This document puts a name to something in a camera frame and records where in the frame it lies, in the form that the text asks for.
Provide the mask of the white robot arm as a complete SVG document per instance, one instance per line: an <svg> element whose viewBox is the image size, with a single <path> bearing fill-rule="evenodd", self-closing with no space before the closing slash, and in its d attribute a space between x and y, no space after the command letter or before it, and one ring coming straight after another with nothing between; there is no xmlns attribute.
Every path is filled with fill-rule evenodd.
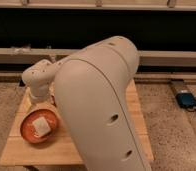
<svg viewBox="0 0 196 171"><path fill-rule="evenodd" d="M22 80L33 102L46 100L54 87L58 112L88 171L152 171L126 102L138 66L134 43L113 36L55 63L41 60Z"/></svg>

